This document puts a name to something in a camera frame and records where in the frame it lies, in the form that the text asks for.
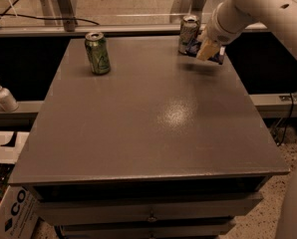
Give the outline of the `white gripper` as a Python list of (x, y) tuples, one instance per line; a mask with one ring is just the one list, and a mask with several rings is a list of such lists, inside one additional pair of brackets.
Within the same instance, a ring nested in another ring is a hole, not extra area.
[(231, 2), (222, 2), (213, 11), (200, 36), (202, 41), (196, 58), (206, 61), (220, 50), (221, 45), (230, 44), (247, 26), (247, 14)]

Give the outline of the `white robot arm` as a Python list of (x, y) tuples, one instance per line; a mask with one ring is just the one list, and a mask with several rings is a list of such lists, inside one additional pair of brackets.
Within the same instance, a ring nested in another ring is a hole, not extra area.
[[(209, 59), (256, 22), (264, 24), (297, 60), (297, 0), (224, 0), (199, 38), (197, 58)], [(297, 168), (284, 196), (276, 239), (297, 239)]]

